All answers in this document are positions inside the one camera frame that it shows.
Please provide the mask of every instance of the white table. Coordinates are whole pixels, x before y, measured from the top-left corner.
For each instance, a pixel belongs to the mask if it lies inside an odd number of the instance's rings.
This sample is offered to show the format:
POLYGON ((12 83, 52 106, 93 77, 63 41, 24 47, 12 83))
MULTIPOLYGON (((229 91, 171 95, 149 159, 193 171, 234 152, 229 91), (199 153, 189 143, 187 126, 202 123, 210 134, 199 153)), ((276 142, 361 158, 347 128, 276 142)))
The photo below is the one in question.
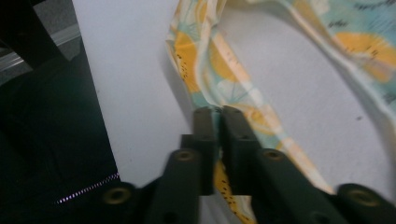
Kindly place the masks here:
MULTIPOLYGON (((74 6, 121 179, 143 186, 191 132, 190 101, 164 43, 177 0, 74 6)), ((396 199, 385 131, 283 8, 230 1, 220 29, 332 186, 362 183, 396 199)))

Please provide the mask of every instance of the patterned fabric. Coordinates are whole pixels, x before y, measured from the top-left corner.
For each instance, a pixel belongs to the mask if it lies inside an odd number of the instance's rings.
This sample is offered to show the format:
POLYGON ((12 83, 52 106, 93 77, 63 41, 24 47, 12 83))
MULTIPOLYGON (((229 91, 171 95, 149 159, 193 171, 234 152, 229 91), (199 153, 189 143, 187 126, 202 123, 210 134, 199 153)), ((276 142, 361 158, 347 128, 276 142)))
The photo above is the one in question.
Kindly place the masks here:
MULTIPOLYGON (((374 100, 396 127, 396 0, 275 1, 351 79, 374 100)), ((226 0, 180 0, 167 47, 195 107, 229 105, 243 111, 263 147, 285 152, 318 188, 332 189, 303 150, 286 135, 276 113, 253 85, 218 30, 226 0)), ((244 223, 255 223, 247 198, 233 197, 219 162, 216 186, 244 223)))

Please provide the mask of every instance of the cloth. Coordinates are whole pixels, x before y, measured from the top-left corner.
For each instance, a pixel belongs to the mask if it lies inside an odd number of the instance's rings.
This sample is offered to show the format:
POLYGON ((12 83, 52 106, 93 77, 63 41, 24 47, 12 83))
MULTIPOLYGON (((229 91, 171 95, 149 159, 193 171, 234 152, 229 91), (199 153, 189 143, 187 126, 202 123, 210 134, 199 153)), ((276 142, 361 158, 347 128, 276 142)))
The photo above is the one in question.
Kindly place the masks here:
MULTIPOLYGON (((343 66, 358 88, 396 127, 396 1, 247 0, 278 2, 343 66)), ((180 0, 166 43, 195 107, 229 105, 243 111, 263 147, 285 152, 318 188, 332 192, 315 165, 290 138, 218 29, 226 0, 180 0)), ((228 189, 219 163, 216 185, 228 189)), ((244 223, 254 223, 246 198, 223 194, 244 223)))

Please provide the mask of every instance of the white surface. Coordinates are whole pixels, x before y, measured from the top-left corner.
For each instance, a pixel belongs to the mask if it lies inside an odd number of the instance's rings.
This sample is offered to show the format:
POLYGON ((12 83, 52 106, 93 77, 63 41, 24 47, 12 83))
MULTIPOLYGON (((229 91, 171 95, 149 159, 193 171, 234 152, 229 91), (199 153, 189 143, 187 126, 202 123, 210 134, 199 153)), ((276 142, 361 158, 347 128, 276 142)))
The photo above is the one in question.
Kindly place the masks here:
MULTIPOLYGON (((177 0, 74 1, 121 179, 160 175, 191 107, 165 52, 177 0)), ((231 1, 220 29, 289 134, 333 186, 357 182, 395 199, 380 133, 321 51, 274 5, 231 1)))

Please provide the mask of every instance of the yellow pattern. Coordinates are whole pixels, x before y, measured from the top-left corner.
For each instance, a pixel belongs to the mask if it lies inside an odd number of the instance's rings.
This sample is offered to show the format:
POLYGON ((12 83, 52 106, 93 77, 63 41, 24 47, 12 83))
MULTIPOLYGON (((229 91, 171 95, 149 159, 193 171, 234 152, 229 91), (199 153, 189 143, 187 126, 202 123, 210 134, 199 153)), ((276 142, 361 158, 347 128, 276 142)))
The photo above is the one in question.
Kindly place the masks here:
POLYGON ((215 185, 216 185, 216 188, 220 191, 222 197, 225 199, 225 201, 230 206, 231 211, 236 216, 238 216, 238 218, 240 220, 243 220, 243 222, 246 224, 256 223, 256 220, 252 219, 251 217, 248 217, 248 214, 244 214, 242 212, 242 209, 238 208, 237 202, 235 200, 235 197, 237 197, 237 196, 233 196, 233 193, 231 192, 231 187, 230 187, 230 184, 228 181, 228 177, 224 172, 224 166, 221 161, 218 161, 216 164, 215 185))
POLYGON ((376 34, 362 34, 343 32, 335 35, 346 52, 354 57, 368 59, 382 63, 380 65, 369 63, 365 69, 379 82, 386 83, 392 78, 390 68, 396 68, 396 49, 393 48, 386 39, 376 34))
POLYGON ((183 32, 177 32, 175 41, 177 69, 189 92, 198 92, 199 87, 195 80, 195 62, 197 50, 190 37, 183 32))

